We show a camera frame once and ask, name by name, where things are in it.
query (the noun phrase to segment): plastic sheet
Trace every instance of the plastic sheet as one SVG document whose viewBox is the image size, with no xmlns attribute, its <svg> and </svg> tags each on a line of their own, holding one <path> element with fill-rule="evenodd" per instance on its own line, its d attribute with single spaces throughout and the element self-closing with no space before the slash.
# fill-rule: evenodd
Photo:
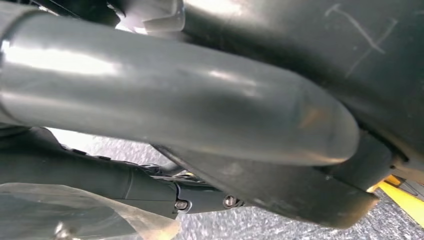
<svg viewBox="0 0 424 240">
<path fill-rule="evenodd" d="M 133 236 L 170 240 L 176 220 L 64 186 L 0 185 L 0 239 L 109 240 Z"/>
</svg>

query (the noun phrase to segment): yellow painted line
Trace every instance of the yellow painted line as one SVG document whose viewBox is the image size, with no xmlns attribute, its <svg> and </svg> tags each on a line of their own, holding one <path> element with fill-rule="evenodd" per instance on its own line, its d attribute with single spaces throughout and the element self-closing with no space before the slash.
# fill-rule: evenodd
<svg viewBox="0 0 424 240">
<path fill-rule="evenodd" d="M 379 187 L 424 228 L 424 201 L 386 182 L 380 183 Z"/>
</svg>

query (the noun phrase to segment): scratch mark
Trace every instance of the scratch mark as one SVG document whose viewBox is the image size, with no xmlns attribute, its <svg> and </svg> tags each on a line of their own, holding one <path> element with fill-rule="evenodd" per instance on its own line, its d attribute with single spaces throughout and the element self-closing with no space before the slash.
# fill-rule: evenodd
<svg viewBox="0 0 424 240">
<path fill-rule="evenodd" d="M 377 42 L 376 42 L 377 44 L 381 44 L 384 40 L 386 40 L 386 38 L 392 33 L 393 29 L 398 24 L 398 21 L 396 19 L 391 18 L 390 20 L 391 20 L 390 25 L 388 26 L 386 31 L 383 33 L 383 35 L 377 40 Z M 347 79 L 354 72 L 354 70 L 357 68 L 357 66 L 359 66 L 359 64 L 364 59 L 366 59 L 372 51 L 373 51 L 373 48 L 369 47 L 368 50 L 366 50 L 362 54 L 362 56 L 360 56 L 360 58 L 350 67 L 349 71 L 346 72 L 346 75 L 344 76 L 344 78 Z"/>
<path fill-rule="evenodd" d="M 361 24 L 349 13 L 343 10 L 340 10 L 340 6 L 341 6 L 340 3 L 333 5 L 325 12 L 325 16 L 328 17 L 332 12 L 336 12 L 338 14 L 345 16 L 349 20 L 349 22 L 352 23 L 352 25 L 359 31 L 359 33 L 366 39 L 366 41 L 369 43 L 369 45 L 373 49 L 375 49 L 381 54 L 385 54 L 386 52 L 383 49 L 381 49 L 377 43 L 374 42 L 374 40 L 370 37 L 370 35 L 368 35 L 368 33 L 361 26 Z"/>
</svg>

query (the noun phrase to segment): metal bolt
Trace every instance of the metal bolt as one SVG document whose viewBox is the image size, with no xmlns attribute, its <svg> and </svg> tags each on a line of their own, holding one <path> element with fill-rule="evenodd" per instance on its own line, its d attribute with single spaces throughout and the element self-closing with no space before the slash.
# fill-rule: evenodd
<svg viewBox="0 0 424 240">
<path fill-rule="evenodd" d="M 236 203 L 237 203 L 237 198 L 235 198 L 235 197 L 233 197 L 233 196 L 231 196 L 231 195 L 228 195 L 228 196 L 226 196 L 226 197 L 224 198 L 224 205 L 225 205 L 225 207 L 227 207 L 227 208 L 229 208 L 229 207 L 232 207 L 232 206 L 236 205 Z"/>
<path fill-rule="evenodd" d="M 178 200 L 175 203 L 175 208 L 178 210 L 184 210 L 189 206 L 189 203 L 187 201 L 184 200 Z"/>
</svg>

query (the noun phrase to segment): hex bolt head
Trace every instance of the hex bolt head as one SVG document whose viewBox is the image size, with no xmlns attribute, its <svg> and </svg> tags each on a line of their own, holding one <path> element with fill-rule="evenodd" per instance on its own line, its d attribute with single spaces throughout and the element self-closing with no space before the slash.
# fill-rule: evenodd
<svg viewBox="0 0 424 240">
<path fill-rule="evenodd" d="M 189 206 L 189 203 L 187 201 L 184 200 L 178 200 L 175 203 L 175 208 L 178 210 L 184 210 Z"/>
<path fill-rule="evenodd" d="M 224 206 L 227 208 L 234 206 L 236 203 L 237 203 L 237 198 L 231 195 L 228 195 L 224 198 Z"/>
</svg>

